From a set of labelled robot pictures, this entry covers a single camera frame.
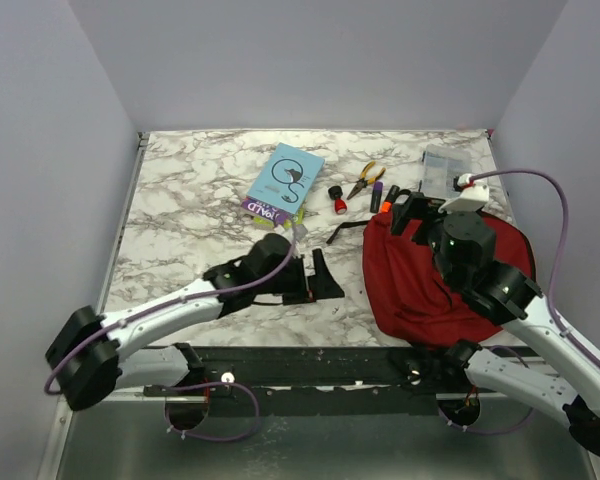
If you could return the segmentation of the orange highlighter marker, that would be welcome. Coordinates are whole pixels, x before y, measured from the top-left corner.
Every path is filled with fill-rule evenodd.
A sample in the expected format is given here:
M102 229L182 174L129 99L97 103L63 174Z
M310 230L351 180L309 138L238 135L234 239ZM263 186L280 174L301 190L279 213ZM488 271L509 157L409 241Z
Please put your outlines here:
M380 208L381 213L387 213L391 210L392 205L394 204L398 194L400 192L400 187L398 185L392 185L385 197L385 200Z

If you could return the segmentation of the red student backpack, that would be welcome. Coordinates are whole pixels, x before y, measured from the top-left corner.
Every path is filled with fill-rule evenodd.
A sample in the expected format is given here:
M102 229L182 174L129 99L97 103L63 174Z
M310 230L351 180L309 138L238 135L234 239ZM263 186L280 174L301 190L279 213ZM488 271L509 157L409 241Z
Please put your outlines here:
M362 227L362 271L376 325L384 334L412 345L451 347L460 340L480 343L502 329L472 312L447 287L429 248L411 240L421 222L412 220L400 236L390 233L392 215L343 222L327 240Z

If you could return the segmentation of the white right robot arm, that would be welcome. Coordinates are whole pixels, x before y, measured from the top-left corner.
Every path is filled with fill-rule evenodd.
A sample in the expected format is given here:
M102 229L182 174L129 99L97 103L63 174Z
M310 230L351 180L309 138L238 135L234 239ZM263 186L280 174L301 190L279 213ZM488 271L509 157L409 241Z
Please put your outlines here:
M565 426L600 457L600 350L549 306L549 296L519 268L495 256L497 236L476 207L449 212L420 192L391 209L391 232L419 221L413 243L426 246L444 283L480 317L514 335L555 371L550 377L461 341L440 367L449 390L500 392Z

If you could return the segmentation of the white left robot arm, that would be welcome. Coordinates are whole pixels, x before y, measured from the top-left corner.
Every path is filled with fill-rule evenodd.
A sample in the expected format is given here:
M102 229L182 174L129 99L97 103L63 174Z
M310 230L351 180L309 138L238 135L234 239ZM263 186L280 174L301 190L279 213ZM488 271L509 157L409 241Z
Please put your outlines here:
M44 390L64 397L73 411L91 408L118 389L160 385L181 395L202 380L195 353L183 344L146 347L193 325L249 308L260 295L285 306L339 299L345 293L321 250L312 252L314 272L306 274L295 244L269 233L243 256L216 265L201 278L137 307L98 313L74 311L45 353L51 369Z

